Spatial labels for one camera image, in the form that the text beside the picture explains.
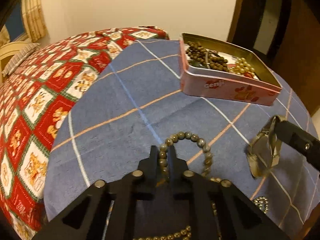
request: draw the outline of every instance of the pillow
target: pillow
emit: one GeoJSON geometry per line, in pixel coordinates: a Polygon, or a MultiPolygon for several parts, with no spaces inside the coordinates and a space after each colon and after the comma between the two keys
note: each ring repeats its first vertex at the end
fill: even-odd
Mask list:
{"type": "Polygon", "coordinates": [[[39,43],[31,43],[26,45],[22,50],[15,54],[5,65],[2,71],[3,76],[10,75],[21,63],[38,49],[39,43]]]}

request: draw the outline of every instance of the bed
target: bed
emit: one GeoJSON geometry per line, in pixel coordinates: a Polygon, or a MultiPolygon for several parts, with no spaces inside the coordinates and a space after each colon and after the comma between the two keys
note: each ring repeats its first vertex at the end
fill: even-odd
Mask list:
{"type": "Polygon", "coordinates": [[[0,87],[0,206],[22,239],[44,223],[48,157],[68,112],[124,48],[149,38],[168,35],[152,26],[82,33],[34,52],[0,87]]]}

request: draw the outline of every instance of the screw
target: screw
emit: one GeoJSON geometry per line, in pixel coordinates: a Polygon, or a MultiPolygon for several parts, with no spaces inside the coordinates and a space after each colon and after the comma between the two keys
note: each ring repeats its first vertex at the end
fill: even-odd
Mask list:
{"type": "Polygon", "coordinates": [[[136,170],[136,171],[132,172],[132,175],[135,177],[140,177],[140,176],[142,176],[142,174],[143,174],[143,172],[140,170],[136,170]]]}
{"type": "Polygon", "coordinates": [[[94,185],[96,187],[103,187],[105,185],[105,182],[102,179],[97,180],[94,185]]]}
{"type": "Polygon", "coordinates": [[[229,180],[224,179],[223,181],[221,181],[221,185],[223,187],[230,187],[232,185],[232,183],[229,180]]]}
{"type": "Polygon", "coordinates": [[[194,175],[193,171],[186,170],[183,172],[183,175],[186,177],[192,177],[194,175]]]}

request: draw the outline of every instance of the table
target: table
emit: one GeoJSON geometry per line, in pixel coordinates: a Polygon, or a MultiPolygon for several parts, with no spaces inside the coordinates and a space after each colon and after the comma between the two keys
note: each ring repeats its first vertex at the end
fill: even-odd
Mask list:
{"type": "MultiPolygon", "coordinates": [[[[111,182],[135,170],[151,145],[190,130],[212,143],[211,175],[229,179],[250,199],[267,197],[268,216],[294,236],[320,200],[318,172],[282,145],[273,173],[255,180],[245,149],[274,114],[317,137],[303,103],[278,75],[283,89],[273,106],[187,96],[180,91],[178,51],[177,41],[136,41],[72,108],[49,159],[44,188],[48,219],[97,179],[111,182]]],[[[178,157],[200,173],[203,156],[196,144],[183,140],[175,147],[178,157]]]]}

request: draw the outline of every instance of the pink tin box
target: pink tin box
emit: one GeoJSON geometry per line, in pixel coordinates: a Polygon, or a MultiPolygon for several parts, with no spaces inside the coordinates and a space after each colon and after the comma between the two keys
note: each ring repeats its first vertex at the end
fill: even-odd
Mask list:
{"type": "Polygon", "coordinates": [[[252,51],[234,44],[203,36],[183,33],[180,38],[180,87],[190,96],[221,98],[271,106],[282,86],[267,66],[252,51]],[[235,57],[244,57],[260,79],[189,65],[185,44],[201,42],[204,48],[235,57]]]}

